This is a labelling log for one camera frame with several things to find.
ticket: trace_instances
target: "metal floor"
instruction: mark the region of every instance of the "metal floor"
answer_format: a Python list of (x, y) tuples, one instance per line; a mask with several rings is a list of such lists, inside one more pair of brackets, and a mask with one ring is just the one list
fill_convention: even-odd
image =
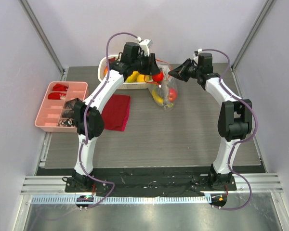
[[(222, 73), (226, 64), (214, 64)], [(85, 81), (90, 93), (97, 87), (97, 67), (70, 67), (67, 81)], [(225, 83), (237, 93), (232, 74)], [(124, 132), (104, 130), (95, 147), (94, 167), (210, 166), (216, 158), (220, 136), (220, 107), (197, 81), (177, 81), (174, 109), (163, 111), (148, 89), (117, 90), (131, 96), (130, 117)], [(76, 133), (53, 133), (45, 168), (73, 168), (78, 151)], [(260, 165), (253, 142), (241, 145), (236, 166)]]
[[(228, 195), (227, 207), (243, 204), (248, 193)], [(209, 204), (100, 205), (88, 211), (75, 205), (31, 205), (25, 231), (281, 231), (270, 193), (254, 193), (237, 211), (212, 209)]]

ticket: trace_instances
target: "orange cable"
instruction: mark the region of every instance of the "orange cable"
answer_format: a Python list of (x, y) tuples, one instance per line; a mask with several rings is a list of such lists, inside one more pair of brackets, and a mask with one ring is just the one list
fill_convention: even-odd
[(225, 184), (225, 189), (226, 189), (226, 197), (227, 197), (228, 196), (228, 187), (226, 184)]
[(168, 63), (168, 62), (166, 62), (166, 61), (159, 60), (159, 59), (155, 59), (155, 60), (158, 61), (158, 62), (161, 62), (161, 63), (166, 63), (166, 64), (168, 64), (170, 70), (172, 71), (172, 66), (170, 65), (170, 63)]
[(153, 82), (147, 82), (147, 81), (145, 80), (145, 77), (146, 77), (146, 76), (144, 76), (144, 82), (145, 82), (145, 83), (149, 83), (149, 84), (156, 84), (156, 85), (159, 85), (157, 82), (154, 82), (154, 81), (153, 81)]

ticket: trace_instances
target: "red apple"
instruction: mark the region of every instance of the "red apple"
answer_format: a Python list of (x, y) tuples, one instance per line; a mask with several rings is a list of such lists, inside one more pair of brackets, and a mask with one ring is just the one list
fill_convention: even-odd
[(164, 78), (164, 74), (163, 74), (162, 71), (159, 74), (157, 74), (157, 75), (152, 75), (152, 79), (155, 82), (160, 82), (160, 81), (163, 80), (163, 78)]
[(169, 96), (168, 96), (168, 99), (170, 102), (173, 102), (177, 99), (177, 96), (178, 96), (178, 93), (175, 89), (173, 88), (170, 88), (169, 89)]

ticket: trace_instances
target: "yellow banana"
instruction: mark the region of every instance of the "yellow banana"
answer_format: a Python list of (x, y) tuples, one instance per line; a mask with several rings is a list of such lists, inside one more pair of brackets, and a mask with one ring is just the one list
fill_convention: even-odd
[(139, 72), (138, 71), (134, 71), (127, 79), (126, 79), (126, 83), (133, 83), (136, 81), (137, 77), (139, 76)]
[(137, 82), (138, 83), (143, 83), (145, 82), (145, 80), (148, 82), (150, 81), (150, 76), (145, 76), (145, 75), (142, 75), (142, 74), (139, 74), (138, 77), (137, 77)]
[(155, 89), (152, 90), (152, 97), (157, 104), (163, 105), (164, 100), (158, 95)]

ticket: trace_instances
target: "red object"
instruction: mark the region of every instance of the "red object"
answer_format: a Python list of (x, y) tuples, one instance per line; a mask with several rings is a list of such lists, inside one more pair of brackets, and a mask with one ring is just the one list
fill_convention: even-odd
[(60, 83), (57, 83), (56, 85), (53, 86), (53, 91), (67, 91), (68, 87), (64, 86)]
[(164, 74), (163, 74), (162, 71), (161, 71), (159, 74), (152, 76), (152, 79), (153, 79), (153, 81), (155, 81), (155, 82), (160, 82), (160, 81), (163, 80), (163, 78), (164, 78)]
[(170, 88), (169, 89), (169, 96), (168, 96), (168, 99), (170, 102), (173, 102), (177, 99), (177, 96), (178, 96), (178, 93), (175, 89), (173, 88)]
[(116, 58), (113, 57), (113, 58), (109, 59), (109, 62), (112, 63), (112, 62), (114, 62), (115, 60), (116, 60)]
[(131, 97), (127, 95), (112, 95), (106, 103), (102, 118), (105, 129), (124, 131), (130, 115)]
[(66, 94), (61, 92), (52, 92), (48, 95), (49, 100), (65, 100)]

